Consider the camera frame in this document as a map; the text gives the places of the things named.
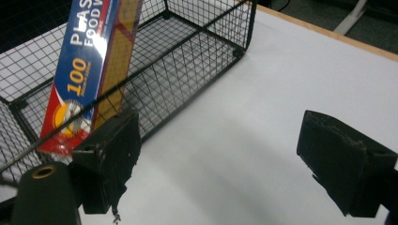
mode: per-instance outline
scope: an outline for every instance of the wire mesh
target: wire mesh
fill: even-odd
[[[98,117],[106,119],[120,106],[137,109],[146,140],[241,58],[252,32],[253,4],[249,0],[146,0],[130,75],[93,102],[92,107],[108,103]],[[42,162],[70,161],[36,151],[52,138],[38,139],[66,25],[46,28],[49,31],[0,54],[0,173],[3,182],[11,185]],[[115,96],[123,98],[115,101]],[[68,129],[83,113],[58,131]]]

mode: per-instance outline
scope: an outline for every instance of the wire basket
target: wire basket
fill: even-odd
[[[17,187],[23,173],[69,158],[36,151],[102,101],[109,111],[140,114],[143,142],[234,65],[247,50],[256,0],[146,0],[128,78],[39,139],[70,0],[8,1],[0,54],[0,184]]]

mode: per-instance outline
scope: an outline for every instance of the cardboard box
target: cardboard box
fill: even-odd
[[[126,79],[143,0],[73,0],[40,138]],[[117,113],[117,92],[63,128],[38,150],[70,155]]]

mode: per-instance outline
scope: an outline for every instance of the white tabletop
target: white tabletop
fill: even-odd
[[[398,151],[397,73],[397,62],[258,11],[243,59],[143,145],[120,224],[383,224],[383,207],[344,217],[296,147],[313,110]]]

